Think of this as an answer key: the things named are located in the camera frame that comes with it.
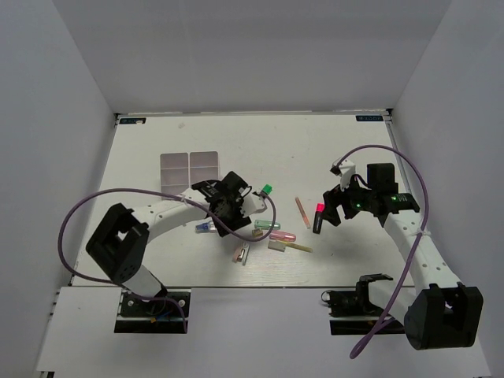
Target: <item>small block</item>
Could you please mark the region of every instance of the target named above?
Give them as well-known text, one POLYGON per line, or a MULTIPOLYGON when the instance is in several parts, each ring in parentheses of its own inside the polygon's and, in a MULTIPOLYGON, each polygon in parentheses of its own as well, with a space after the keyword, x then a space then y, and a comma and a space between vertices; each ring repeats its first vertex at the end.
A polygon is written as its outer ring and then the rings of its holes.
POLYGON ((285 252, 285 244, 276 240, 270 240, 268 243, 268 248, 270 250, 278 250, 279 252, 285 252))
POLYGON ((255 228, 254 230, 252 230, 252 236, 254 238, 257 238, 258 236, 263 236, 263 235, 264 235, 264 232, 260 228, 255 228))

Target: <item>eraser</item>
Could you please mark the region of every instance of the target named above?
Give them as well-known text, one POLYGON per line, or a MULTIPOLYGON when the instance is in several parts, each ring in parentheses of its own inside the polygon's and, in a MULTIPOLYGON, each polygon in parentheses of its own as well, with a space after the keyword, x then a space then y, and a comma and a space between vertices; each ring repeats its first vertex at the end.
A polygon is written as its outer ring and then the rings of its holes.
POLYGON ((270 250, 278 250, 279 252, 285 252, 285 244, 277 240, 270 240, 268 242, 268 248, 270 250))

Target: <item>white wall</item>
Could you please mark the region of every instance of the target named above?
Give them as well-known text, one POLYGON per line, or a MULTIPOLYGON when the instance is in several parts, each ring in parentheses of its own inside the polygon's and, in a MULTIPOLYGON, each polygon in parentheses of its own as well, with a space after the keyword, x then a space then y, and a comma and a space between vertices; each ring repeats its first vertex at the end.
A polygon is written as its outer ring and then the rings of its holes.
POLYGON ((504 377, 504 3, 453 1, 394 111, 424 174, 435 242, 484 295, 480 340, 504 377))
MULTIPOLYGON (((32 376, 56 290, 65 212, 98 186, 113 115, 50 0, 0 7, 0 376, 32 376)), ((70 260, 85 225, 66 239, 70 260)))
POLYGON ((117 113, 395 106, 450 0, 54 0, 117 113))

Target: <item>yellow marker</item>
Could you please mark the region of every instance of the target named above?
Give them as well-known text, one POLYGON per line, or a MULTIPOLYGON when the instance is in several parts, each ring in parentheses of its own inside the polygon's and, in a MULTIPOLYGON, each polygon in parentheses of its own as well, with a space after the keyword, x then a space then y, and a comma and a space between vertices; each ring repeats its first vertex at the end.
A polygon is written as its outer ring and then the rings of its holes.
POLYGON ((290 242, 282 242, 281 243, 285 244, 286 246, 289 246, 290 248, 294 248, 296 250, 303 250, 305 252, 313 252, 313 250, 309 246, 300 246, 299 244, 296 243, 290 243, 290 242))

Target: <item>sticker label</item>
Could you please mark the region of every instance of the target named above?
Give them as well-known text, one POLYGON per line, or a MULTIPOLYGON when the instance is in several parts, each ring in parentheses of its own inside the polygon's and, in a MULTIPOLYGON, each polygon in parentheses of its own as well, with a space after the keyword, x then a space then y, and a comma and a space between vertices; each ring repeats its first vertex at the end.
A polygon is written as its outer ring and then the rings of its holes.
POLYGON ((363 116, 355 116, 357 122, 383 122, 384 118, 382 116, 373 116, 373 115, 363 115, 363 116))
POLYGON ((145 124, 146 118, 121 118, 119 124, 145 124))

